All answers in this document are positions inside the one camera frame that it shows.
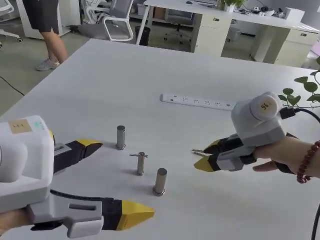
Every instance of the power outlet socket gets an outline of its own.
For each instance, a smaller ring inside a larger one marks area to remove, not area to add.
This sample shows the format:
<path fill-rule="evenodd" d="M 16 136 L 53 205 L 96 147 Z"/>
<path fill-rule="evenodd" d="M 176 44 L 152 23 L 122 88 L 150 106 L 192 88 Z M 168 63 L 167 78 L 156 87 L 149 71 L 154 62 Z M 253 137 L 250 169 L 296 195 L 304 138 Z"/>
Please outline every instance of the power outlet socket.
<path fill-rule="evenodd" d="M 161 101 L 166 103 L 173 104 L 183 104 L 189 106 L 210 108 L 210 109 L 220 109 L 231 111 L 235 104 L 234 103 L 226 103 L 222 101 L 210 100 L 210 99 L 201 99 L 196 97 L 189 96 L 178 96 L 173 94 L 161 94 Z"/>

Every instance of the desk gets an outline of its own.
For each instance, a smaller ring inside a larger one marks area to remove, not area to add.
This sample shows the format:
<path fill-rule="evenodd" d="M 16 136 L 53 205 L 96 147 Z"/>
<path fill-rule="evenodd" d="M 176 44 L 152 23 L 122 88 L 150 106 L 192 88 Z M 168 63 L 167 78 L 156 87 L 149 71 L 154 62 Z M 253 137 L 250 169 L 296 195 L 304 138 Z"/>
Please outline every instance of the desk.
<path fill-rule="evenodd" d="M 140 43 L 142 29 L 145 26 L 148 13 L 153 13 L 153 7 L 197 14 L 192 32 L 191 52 L 210 54 L 215 57 L 221 56 L 232 19 L 269 26 L 260 34 L 261 37 L 257 37 L 252 55 L 257 53 L 261 62 L 272 64 L 300 67 L 320 33 L 319 30 L 303 23 L 291 22 L 273 16 L 225 12 L 201 5 L 198 2 L 186 4 L 185 0 L 146 0 L 144 5 L 147 7 L 142 18 L 136 41 L 137 45 Z M 149 28 L 152 26 L 152 14 L 148 18 L 147 26 Z"/>
<path fill-rule="evenodd" d="M 91 39 L 0 121 L 38 114 L 58 142 L 102 140 L 104 147 L 54 177 L 52 188 L 82 196 L 132 199 L 155 209 L 153 218 L 132 229 L 103 231 L 84 240 L 308 239 L 320 200 L 320 180 L 301 185 L 293 175 L 257 173 L 251 166 L 237 172 L 195 169 L 193 164 L 200 158 L 191 149 L 234 133 L 231 112 L 164 103 L 160 94 L 236 102 L 294 87 L 304 98 L 293 79 L 310 73 Z M 122 151 L 113 149 L 118 125 L 126 126 L 127 148 Z M 284 121 L 284 126 L 310 142 L 320 136 L 319 124 L 307 114 Z M 129 156 L 139 151 L 149 155 L 141 177 L 133 174 L 137 160 Z M 161 197 L 152 194 L 158 168 L 168 170 Z M 64 227 L 47 232 L 23 227 L 1 240 L 12 239 L 67 240 L 67 236 Z"/>

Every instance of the red bead bracelet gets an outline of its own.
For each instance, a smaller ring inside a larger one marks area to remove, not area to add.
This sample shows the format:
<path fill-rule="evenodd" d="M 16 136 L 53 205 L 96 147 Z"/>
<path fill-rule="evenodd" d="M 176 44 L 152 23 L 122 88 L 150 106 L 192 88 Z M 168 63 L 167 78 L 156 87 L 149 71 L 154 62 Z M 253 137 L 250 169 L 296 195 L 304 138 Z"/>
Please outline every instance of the red bead bracelet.
<path fill-rule="evenodd" d="M 316 141 L 314 145 L 311 146 L 310 150 L 308 150 L 307 155 L 304 156 L 304 159 L 298 169 L 298 172 L 296 173 L 296 180 L 298 181 L 298 183 L 305 184 L 307 181 L 311 179 L 310 176 L 305 175 L 305 172 L 319 148 L 320 141 Z"/>

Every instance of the human hand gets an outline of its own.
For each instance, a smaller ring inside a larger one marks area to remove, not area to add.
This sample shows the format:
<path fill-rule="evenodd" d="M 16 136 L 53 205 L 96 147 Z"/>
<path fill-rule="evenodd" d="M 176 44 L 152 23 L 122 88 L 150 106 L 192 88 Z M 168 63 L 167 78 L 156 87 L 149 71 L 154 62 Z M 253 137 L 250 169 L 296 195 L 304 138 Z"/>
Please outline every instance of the human hand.
<path fill-rule="evenodd" d="M 275 162 L 285 164 L 293 173 L 297 173 L 304 156 L 312 144 L 286 136 L 277 143 L 257 147 L 254 156 L 271 161 L 253 167 L 256 172 L 268 172 L 278 169 Z M 320 178 L 320 151 L 318 151 L 307 167 L 305 174 Z"/>
<path fill-rule="evenodd" d="M 10 229 L 30 224 L 31 221 L 25 209 L 0 213 L 0 236 Z"/>

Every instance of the gray sneaker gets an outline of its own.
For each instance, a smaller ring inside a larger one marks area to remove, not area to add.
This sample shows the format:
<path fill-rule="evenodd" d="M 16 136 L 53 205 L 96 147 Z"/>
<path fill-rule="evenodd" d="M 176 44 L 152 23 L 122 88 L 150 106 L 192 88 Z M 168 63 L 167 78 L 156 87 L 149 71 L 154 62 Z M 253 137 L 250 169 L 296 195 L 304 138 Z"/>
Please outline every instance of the gray sneaker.
<path fill-rule="evenodd" d="M 35 66 L 35 70 L 37 71 L 48 71 L 50 69 L 56 69 L 60 63 L 58 60 L 56 62 L 51 61 L 49 58 L 43 62 L 41 62 L 39 65 Z"/>

